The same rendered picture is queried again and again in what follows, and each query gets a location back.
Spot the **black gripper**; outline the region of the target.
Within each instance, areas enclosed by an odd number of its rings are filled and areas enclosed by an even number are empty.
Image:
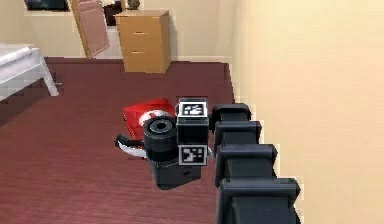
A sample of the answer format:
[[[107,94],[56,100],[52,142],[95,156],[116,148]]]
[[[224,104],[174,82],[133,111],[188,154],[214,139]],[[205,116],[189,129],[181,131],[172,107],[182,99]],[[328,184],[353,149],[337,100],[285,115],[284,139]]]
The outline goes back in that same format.
[[[114,143],[129,155],[147,157],[159,189],[171,190],[201,178],[200,167],[179,164],[176,120],[173,117],[156,116],[147,120],[143,126],[143,141],[119,134]],[[145,150],[134,148],[143,145]]]

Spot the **red first-aid kit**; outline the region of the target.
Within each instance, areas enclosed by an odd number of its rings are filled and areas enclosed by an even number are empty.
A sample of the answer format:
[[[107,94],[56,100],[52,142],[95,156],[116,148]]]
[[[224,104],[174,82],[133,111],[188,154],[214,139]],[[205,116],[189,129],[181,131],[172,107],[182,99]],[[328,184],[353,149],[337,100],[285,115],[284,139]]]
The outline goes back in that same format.
[[[131,138],[142,140],[144,123],[155,116],[174,116],[175,107],[167,99],[158,98],[126,106],[122,113]]]

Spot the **light wooden chest of drawers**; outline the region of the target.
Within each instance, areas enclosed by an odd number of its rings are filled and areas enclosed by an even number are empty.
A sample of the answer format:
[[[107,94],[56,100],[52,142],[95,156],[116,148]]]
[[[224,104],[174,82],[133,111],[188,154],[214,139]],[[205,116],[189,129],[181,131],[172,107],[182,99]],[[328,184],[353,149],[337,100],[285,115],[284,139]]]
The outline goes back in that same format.
[[[125,71],[165,73],[171,62],[169,11],[126,10],[115,19]]]

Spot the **pink room door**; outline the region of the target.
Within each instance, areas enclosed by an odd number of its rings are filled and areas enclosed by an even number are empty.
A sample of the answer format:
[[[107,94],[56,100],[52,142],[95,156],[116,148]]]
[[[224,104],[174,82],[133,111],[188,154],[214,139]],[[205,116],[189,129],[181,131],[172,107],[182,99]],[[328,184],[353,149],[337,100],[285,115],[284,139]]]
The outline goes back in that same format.
[[[87,58],[94,58],[110,46],[102,1],[69,1],[85,56]]]

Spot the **white bed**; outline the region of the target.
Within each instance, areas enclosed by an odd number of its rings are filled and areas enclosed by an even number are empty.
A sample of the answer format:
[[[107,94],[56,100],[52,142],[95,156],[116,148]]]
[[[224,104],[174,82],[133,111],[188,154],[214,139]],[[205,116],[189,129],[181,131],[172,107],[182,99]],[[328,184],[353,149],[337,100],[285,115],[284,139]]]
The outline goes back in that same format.
[[[0,43],[0,102],[40,79],[44,80],[51,96],[59,95],[38,48]]]

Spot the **dark window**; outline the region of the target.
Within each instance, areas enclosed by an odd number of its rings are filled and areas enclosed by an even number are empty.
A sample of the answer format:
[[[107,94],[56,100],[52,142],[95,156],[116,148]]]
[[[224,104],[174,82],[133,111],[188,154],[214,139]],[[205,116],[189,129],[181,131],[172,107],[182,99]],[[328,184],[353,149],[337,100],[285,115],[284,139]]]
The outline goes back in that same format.
[[[24,0],[29,11],[68,12],[67,0]]]

